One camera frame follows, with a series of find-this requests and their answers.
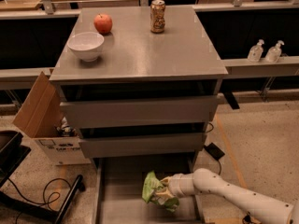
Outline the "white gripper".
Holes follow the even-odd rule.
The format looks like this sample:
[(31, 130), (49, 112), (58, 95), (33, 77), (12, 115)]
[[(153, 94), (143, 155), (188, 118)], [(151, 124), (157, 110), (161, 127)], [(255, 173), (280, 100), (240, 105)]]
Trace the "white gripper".
[(168, 189), (159, 189), (155, 192), (155, 195), (164, 200), (172, 199), (174, 196), (178, 198), (185, 197), (185, 194), (180, 187), (181, 177), (182, 174), (176, 174), (160, 180), (163, 185), (168, 185)]

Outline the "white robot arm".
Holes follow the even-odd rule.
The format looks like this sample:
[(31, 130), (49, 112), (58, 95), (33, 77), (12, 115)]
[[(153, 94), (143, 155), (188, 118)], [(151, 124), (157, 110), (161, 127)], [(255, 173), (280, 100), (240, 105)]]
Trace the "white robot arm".
[(155, 194), (164, 200), (209, 193), (220, 196), (263, 224), (299, 224), (299, 203), (295, 205), (240, 188), (219, 175), (200, 168), (191, 174), (176, 174), (163, 180), (165, 188)]

